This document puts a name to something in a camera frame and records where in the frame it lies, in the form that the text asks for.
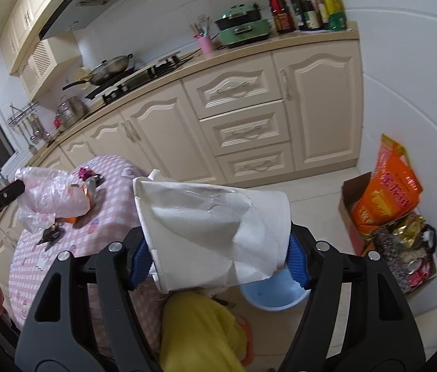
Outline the green electric cooker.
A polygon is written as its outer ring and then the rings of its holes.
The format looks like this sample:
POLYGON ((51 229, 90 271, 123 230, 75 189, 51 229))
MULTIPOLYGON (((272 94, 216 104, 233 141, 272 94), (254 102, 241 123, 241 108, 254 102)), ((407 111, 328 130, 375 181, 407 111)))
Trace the green electric cooker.
POLYGON ((268 39, 271 35, 270 23, 262 18, 257 3, 234 5, 215 24, 219 29, 221 43, 227 48, 268 39))

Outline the pink white plastic bag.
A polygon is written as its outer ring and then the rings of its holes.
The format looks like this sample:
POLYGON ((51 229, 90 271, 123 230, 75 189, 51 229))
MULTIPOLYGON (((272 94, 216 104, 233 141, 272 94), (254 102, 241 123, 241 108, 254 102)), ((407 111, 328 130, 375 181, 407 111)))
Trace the pink white plastic bag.
POLYGON ((17 198, 17 217, 30 233, 51 227, 57 218, 78 218, 93 206, 86 184, 66 170, 23 167, 15 172, 25 191, 17 198))

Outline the steel steamer pot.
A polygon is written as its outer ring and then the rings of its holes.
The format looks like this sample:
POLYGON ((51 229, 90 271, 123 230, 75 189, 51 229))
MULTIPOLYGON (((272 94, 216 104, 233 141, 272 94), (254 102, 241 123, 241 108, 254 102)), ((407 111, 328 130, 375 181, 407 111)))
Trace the steel steamer pot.
POLYGON ((57 115, 61 125, 65 129, 69 129, 75 123, 80 121, 82 117, 87 115, 88 107, 79 97, 62 97, 57 107, 57 115))

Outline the hanging utensil rack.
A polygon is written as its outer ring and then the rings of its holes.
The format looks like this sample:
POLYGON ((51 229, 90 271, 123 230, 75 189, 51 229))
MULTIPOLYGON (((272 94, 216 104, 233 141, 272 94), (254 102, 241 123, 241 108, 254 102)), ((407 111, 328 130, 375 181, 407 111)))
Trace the hanging utensil rack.
POLYGON ((8 125, 26 140, 29 152, 36 155, 38 146, 47 144, 51 140, 50 132, 47 131, 38 116, 39 102, 32 101, 23 108, 11 103, 9 108, 11 115, 7 120, 8 125))

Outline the cream lower cabinets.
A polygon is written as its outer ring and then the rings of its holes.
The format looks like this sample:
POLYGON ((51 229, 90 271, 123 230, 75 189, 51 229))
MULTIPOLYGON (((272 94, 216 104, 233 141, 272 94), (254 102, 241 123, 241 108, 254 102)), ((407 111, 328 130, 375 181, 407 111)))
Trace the cream lower cabinets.
POLYGON ((32 156, 70 170, 117 154, 173 179, 261 186, 355 166, 363 82, 356 23, 191 59, 32 156))

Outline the red soy sauce bottle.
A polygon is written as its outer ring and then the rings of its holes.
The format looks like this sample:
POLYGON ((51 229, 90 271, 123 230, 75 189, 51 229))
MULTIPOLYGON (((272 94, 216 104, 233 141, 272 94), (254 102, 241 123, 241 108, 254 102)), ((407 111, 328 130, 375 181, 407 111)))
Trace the red soy sauce bottle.
POLYGON ((269 5, 278 34, 291 33, 297 29, 286 0, 269 0, 269 5))

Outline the orange rice bag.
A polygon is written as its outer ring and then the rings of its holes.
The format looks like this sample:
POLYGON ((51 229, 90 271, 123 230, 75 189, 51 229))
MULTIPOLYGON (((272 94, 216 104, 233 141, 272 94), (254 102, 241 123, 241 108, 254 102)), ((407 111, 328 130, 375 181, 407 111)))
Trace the orange rice bag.
POLYGON ((423 192, 406 148, 383 134, 377 163, 361 198, 351 208, 351 218, 363 235, 414 210, 423 192))

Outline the brown cardboard box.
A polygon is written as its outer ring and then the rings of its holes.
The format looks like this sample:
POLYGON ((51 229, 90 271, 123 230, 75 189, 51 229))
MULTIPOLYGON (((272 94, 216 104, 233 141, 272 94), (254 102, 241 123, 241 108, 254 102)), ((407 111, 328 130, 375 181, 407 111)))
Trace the brown cardboard box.
POLYGON ((362 232, 351 215, 369 185, 367 172, 343 183, 340 215, 354 252, 359 256, 376 251, 386 262, 404 295, 426 286, 437 276, 434 255, 436 229, 418 212, 410 212, 381 226, 371 225, 362 232))

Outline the light blue trash bin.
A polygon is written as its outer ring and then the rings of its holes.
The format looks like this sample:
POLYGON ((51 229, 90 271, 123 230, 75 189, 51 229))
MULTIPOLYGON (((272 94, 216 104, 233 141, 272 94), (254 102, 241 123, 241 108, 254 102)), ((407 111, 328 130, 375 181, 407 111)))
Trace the light blue trash bin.
POLYGON ((266 312, 282 312, 296 307, 306 301, 310 293, 293 280, 287 268, 269 279, 241 285, 239 290, 250 305, 266 312))

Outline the steel wok with lid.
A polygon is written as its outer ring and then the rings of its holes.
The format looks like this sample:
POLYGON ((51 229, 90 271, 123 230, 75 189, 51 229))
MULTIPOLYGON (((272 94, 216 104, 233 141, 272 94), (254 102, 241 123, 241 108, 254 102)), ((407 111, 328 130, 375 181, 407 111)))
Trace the steel wok with lid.
POLYGON ((112 79, 120 73, 123 73, 128 68, 130 59, 133 55, 120 55, 110 60, 103 60, 97 67, 88 73, 87 76, 81 78, 76 82, 72 82, 63 87, 63 90, 67 90, 73 86, 92 84, 94 86, 100 86, 104 82, 112 79))

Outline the magenta candy wrapper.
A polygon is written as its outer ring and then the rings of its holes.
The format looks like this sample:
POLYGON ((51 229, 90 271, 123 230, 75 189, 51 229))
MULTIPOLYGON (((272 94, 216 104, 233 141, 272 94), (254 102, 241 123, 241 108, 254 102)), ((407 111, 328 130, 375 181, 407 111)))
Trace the magenta candy wrapper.
POLYGON ((80 167, 76 172, 77 177, 82 181, 88 180, 95 174, 96 173, 92 169, 86 167, 80 167))

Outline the orange snack wrapper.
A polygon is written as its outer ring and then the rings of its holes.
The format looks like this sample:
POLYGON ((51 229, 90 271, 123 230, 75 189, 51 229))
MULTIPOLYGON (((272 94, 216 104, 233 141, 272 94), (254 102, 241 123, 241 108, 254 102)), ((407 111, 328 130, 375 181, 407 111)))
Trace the orange snack wrapper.
POLYGON ((90 211, 91 196, 86 183, 71 186, 66 206, 67 208, 63 210, 64 220, 69 224, 74 224, 78 218, 90 211))

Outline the black foil wrapper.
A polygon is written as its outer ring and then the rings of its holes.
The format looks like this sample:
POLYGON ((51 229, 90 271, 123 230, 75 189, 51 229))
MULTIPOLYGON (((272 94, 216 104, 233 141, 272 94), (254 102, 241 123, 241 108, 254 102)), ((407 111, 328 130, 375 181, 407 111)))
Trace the black foil wrapper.
POLYGON ((55 244, 63 235, 64 229, 59 224, 53 224, 42 232, 42 237, 38 241, 40 244, 55 244))

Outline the black gas stove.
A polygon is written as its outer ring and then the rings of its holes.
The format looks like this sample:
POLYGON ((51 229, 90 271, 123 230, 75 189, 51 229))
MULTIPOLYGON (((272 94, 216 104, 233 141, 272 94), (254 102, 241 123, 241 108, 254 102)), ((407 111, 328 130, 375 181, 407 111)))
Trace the black gas stove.
POLYGON ((196 53, 197 51, 191 51, 190 53, 180 55, 179 51, 177 51, 176 54, 168 55, 155 64, 146 65, 138 70, 131 68, 131 71, 126 71, 121 79, 105 88, 102 86, 98 87, 87 94, 85 99, 89 102, 100 99, 105 105, 113 103, 131 91, 135 91, 160 77, 178 70, 182 65, 188 63, 196 53))

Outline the pink checkered tablecloth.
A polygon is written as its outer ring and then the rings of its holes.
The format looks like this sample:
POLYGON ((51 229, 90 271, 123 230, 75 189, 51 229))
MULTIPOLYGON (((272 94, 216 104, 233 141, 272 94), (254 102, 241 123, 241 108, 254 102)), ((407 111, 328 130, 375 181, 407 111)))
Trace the pink checkered tablecloth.
POLYGON ((52 247, 40 244, 40 232, 21 233, 11 260, 8 290, 11 315, 23 328, 39 286, 59 252, 69 250, 76 257, 94 255, 113 241, 122 241, 139 225, 133 200, 132 180, 148 173, 120 155, 101 155, 76 167, 70 174, 79 181, 84 168, 103 176, 96 190, 96 204, 75 224, 64 224, 64 234, 52 247))

